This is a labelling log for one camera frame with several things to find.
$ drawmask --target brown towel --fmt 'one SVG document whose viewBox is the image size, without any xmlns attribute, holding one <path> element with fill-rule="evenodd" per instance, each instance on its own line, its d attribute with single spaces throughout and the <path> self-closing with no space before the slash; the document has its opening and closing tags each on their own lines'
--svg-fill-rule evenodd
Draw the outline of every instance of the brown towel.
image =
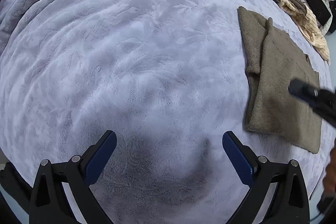
<svg viewBox="0 0 336 224">
<path fill-rule="evenodd" d="M 289 34 L 244 7 L 238 8 L 245 47 L 246 76 L 250 99 L 246 109 L 248 131 L 279 134 L 287 141 L 318 153 L 322 119 L 305 102 L 288 92 L 289 82 L 298 78 L 319 87 L 319 74 L 311 67 L 308 55 Z"/>
</svg>

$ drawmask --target gray fleece blanket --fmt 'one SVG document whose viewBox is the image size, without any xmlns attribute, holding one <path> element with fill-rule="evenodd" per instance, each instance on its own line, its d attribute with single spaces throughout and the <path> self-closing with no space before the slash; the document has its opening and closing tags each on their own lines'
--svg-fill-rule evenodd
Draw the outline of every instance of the gray fleece blanket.
<svg viewBox="0 0 336 224">
<path fill-rule="evenodd" d="M 67 161 L 114 130 L 91 190 L 116 224 L 225 223 L 248 191 L 222 148 L 227 130 L 272 161 L 297 159 L 311 193 L 335 133 L 323 122 L 314 155 L 243 130 L 238 6 L 272 17 L 331 88 L 326 62 L 273 0 L 2 0 L 5 155 L 32 185 L 42 159 Z"/>
</svg>

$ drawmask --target folded towel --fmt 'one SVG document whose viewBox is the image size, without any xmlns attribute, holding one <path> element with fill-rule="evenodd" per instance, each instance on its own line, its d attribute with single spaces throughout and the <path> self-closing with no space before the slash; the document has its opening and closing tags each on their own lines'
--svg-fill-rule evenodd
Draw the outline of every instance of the folded towel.
<svg viewBox="0 0 336 224">
<path fill-rule="evenodd" d="M 289 14 L 304 38 L 316 49 L 320 56 L 330 64 L 330 52 L 325 37 L 317 25 L 314 13 L 301 0 L 274 0 Z"/>
<path fill-rule="evenodd" d="M 271 18 L 244 7 L 238 8 L 238 14 L 250 86 L 246 130 L 279 134 L 318 153 L 322 119 L 305 102 L 290 96 L 288 85 L 292 78 L 298 78 L 319 87 L 319 73 L 289 34 L 273 26 Z"/>
</svg>

